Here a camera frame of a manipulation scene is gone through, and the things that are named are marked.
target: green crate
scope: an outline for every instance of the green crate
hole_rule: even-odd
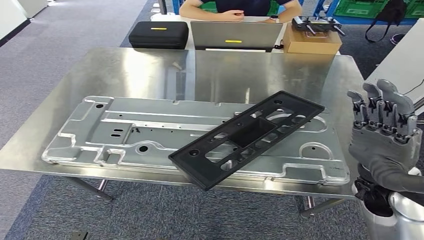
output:
[[[204,4],[200,5],[200,8],[205,10],[206,12],[209,12],[209,13],[217,13],[218,12],[217,11],[217,5],[216,5],[215,1],[210,1],[210,2],[204,3]]]
[[[267,16],[276,15],[279,7],[280,7],[280,5],[276,1],[272,0],[271,6],[269,8]],[[207,2],[205,4],[202,4],[202,5],[200,5],[200,8],[202,10],[206,11],[206,12],[209,12],[209,13],[217,13],[218,12],[217,11],[217,5],[215,4],[215,1],[210,1],[210,2]]]
[[[340,0],[334,11],[336,16],[374,19],[389,0]]]
[[[405,18],[424,18],[424,0],[412,0],[406,8]]]

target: yellow label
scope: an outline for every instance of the yellow label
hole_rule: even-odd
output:
[[[226,43],[234,43],[234,44],[241,44],[242,41],[240,40],[225,40]]]

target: black plastic frame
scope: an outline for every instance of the black plastic frame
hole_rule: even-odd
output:
[[[277,122],[267,119],[278,110],[291,115]],[[319,104],[279,91],[180,148],[169,155],[169,159],[194,184],[207,191],[323,110]],[[206,153],[225,142],[236,146],[234,152],[217,162],[205,157]]]

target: dark shirt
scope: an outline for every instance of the dark shirt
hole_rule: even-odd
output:
[[[201,0],[204,4],[212,0]],[[284,5],[292,0],[276,0]],[[215,0],[219,13],[229,10],[243,10],[245,16],[266,16],[270,10],[271,0]]]

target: white table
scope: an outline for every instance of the white table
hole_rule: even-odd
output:
[[[245,16],[244,22],[258,22],[258,21],[263,21],[267,19],[268,19],[267,16]],[[194,44],[193,35],[192,35],[192,26],[190,25],[190,22],[199,21],[199,20],[182,17],[180,15],[174,15],[174,14],[163,15],[160,13],[151,16],[150,20],[153,22],[186,22],[188,25],[189,33],[188,33],[188,40],[187,40],[187,45],[185,45],[185,49],[186,50],[195,49],[195,44]],[[286,25],[287,25],[286,23],[282,25],[281,32],[279,33],[277,39],[275,40],[275,45],[280,45],[280,41],[283,38],[284,31],[286,30]],[[230,51],[253,52],[252,50],[244,50],[244,49],[241,49],[241,50],[230,49]],[[283,53],[283,50],[274,48],[271,52]]]
[[[420,18],[366,81],[375,84],[378,79],[389,80],[401,94],[418,86],[424,79],[423,39],[424,18]],[[424,84],[406,95],[416,105],[416,114],[423,113]]]

